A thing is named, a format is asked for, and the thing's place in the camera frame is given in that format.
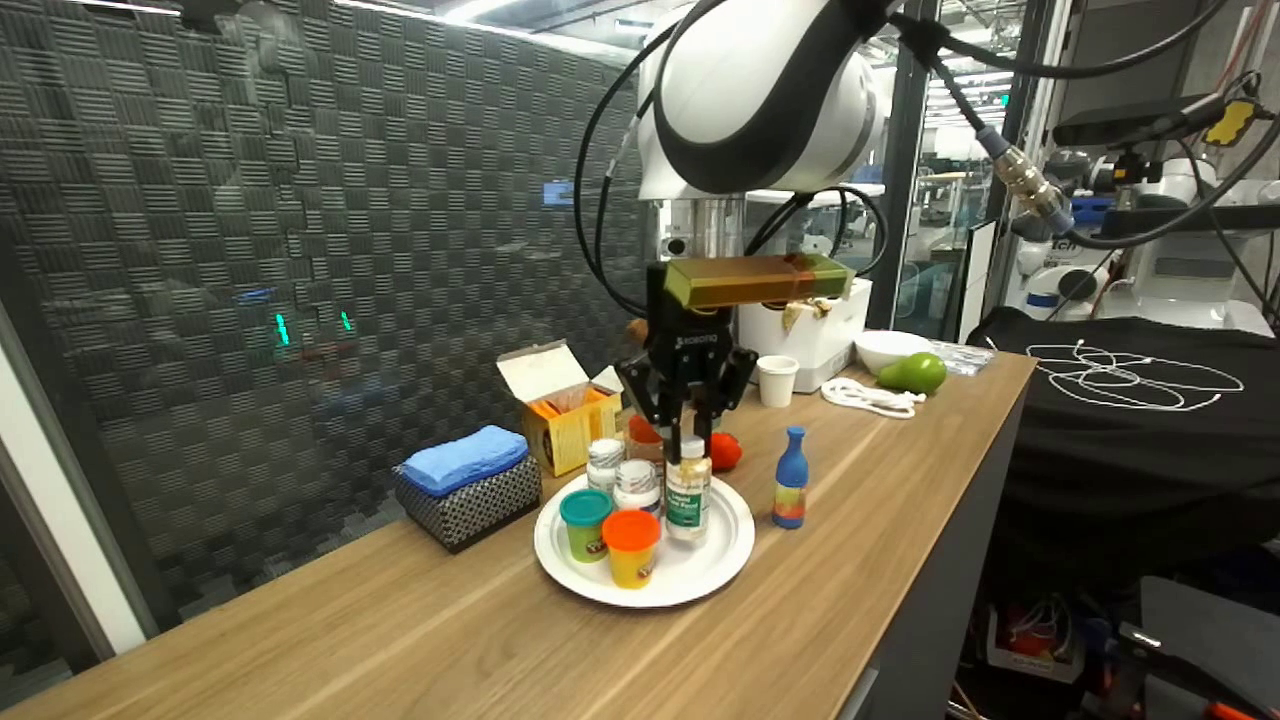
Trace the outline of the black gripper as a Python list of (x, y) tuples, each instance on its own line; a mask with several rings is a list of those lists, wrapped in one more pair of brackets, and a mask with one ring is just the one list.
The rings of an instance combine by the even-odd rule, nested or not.
[(703, 457), (715, 462), (715, 429), (728, 407), (740, 406), (756, 355), (733, 340), (733, 313), (692, 313), (668, 292), (668, 269), (646, 274), (649, 337), (634, 361), (620, 365), (620, 380), (636, 407), (649, 418), (663, 464), (681, 462), (681, 418), (698, 412), (692, 429), (703, 439)]

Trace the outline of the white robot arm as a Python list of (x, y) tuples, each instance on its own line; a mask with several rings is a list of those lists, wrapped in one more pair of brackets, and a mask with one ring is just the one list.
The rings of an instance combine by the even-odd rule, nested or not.
[[(882, 95), (859, 46), (891, 0), (698, 0), (652, 62), (646, 187), (656, 199), (733, 199), (745, 193), (836, 193), (876, 135)], [(626, 385), (681, 462), (737, 407), (756, 355), (733, 340), (745, 304), (841, 297), (841, 262), (672, 257), (646, 274), (646, 352)]]

